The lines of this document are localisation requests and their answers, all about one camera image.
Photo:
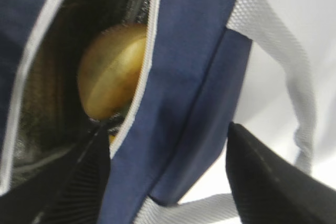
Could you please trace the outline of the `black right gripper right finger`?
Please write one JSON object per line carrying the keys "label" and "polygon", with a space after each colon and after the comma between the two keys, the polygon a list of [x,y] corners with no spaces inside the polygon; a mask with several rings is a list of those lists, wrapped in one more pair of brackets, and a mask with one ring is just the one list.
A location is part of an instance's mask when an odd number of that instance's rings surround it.
{"label": "black right gripper right finger", "polygon": [[227,177],[242,223],[335,223],[335,190],[233,122],[227,135]]}

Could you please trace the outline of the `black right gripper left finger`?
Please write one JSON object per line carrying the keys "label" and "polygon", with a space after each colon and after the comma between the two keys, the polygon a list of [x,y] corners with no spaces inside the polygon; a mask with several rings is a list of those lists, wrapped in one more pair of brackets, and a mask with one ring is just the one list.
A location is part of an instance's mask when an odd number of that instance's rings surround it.
{"label": "black right gripper left finger", "polygon": [[108,134],[94,129],[66,155],[1,197],[1,223],[97,223],[109,174]]}

